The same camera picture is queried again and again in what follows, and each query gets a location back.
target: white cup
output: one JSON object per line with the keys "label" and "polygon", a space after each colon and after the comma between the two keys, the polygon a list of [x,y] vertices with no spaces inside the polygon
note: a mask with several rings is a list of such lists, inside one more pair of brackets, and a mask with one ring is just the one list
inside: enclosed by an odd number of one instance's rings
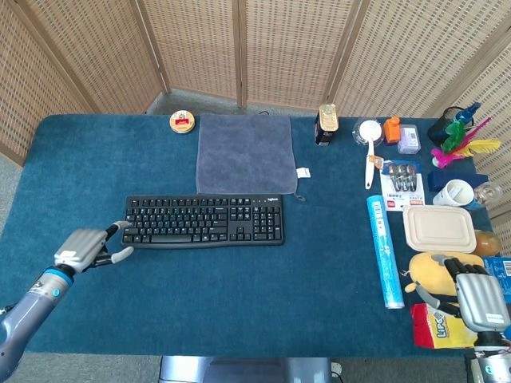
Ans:
{"label": "white cup", "polygon": [[433,198],[433,205],[465,206],[473,200],[472,187],[463,180],[451,180]]}

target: black keyboard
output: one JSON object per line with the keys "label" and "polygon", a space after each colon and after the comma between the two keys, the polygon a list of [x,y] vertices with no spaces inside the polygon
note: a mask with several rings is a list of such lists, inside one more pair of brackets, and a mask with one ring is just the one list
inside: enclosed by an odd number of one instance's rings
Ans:
{"label": "black keyboard", "polygon": [[281,195],[159,195],[126,199],[124,246],[186,249],[282,245]]}

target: robotic hand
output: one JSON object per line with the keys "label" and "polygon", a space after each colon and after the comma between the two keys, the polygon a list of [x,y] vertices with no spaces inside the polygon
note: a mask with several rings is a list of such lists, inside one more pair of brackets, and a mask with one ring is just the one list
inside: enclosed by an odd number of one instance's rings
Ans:
{"label": "robotic hand", "polygon": [[440,302],[420,285],[418,294],[430,306],[463,319],[477,333],[469,358],[473,382],[511,382],[510,344],[502,337],[511,319],[500,283],[481,266],[464,265],[457,258],[443,262],[456,285],[459,307]]}
{"label": "robotic hand", "polygon": [[133,253],[133,247],[108,255],[106,242],[128,222],[119,221],[106,230],[78,229],[55,253],[55,265],[48,267],[25,296],[0,314],[6,338],[0,343],[0,382],[6,381],[18,367],[26,345],[53,308],[73,285],[73,276],[90,268],[118,263]]}

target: white spoon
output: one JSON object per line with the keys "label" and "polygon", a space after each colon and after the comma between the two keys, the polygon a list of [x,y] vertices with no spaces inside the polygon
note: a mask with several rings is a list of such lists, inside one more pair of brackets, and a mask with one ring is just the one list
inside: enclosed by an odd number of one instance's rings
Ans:
{"label": "white spoon", "polygon": [[370,162],[370,156],[374,155],[374,142],[382,135],[382,126],[374,120],[367,120],[360,124],[358,128],[360,137],[367,141],[367,157],[366,157],[366,189],[369,190],[373,184],[374,163]]}

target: table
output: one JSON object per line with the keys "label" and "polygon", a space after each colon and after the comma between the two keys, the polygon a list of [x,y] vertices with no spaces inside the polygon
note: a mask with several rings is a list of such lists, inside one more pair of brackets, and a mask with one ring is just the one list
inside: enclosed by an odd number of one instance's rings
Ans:
{"label": "table", "polygon": [[[50,315],[28,350],[56,353],[229,357],[453,356],[413,346],[409,307],[383,304],[366,197],[366,147],[351,137],[356,118],[340,120],[329,147],[314,144],[313,117],[292,118],[298,168],[311,178],[283,199],[285,244],[207,250],[140,250],[113,267],[89,270]],[[399,155],[432,170],[426,130],[422,150]],[[16,302],[79,227],[107,227],[123,216],[127,195],[196,191],[198,128],[177,135],[168,116],[49,116],[41,122],[0,241],[2,303]],[[473,172],[471,160],[454,171]],[[426,192],[431,202],[433,193]],[[415,254],[402,215],[388,213],[399,270]],[[479,211],[474,226],[491,228]],[[121,248],[110,244],[111,251]],[[402,277],[402,286],[409,280]]]}

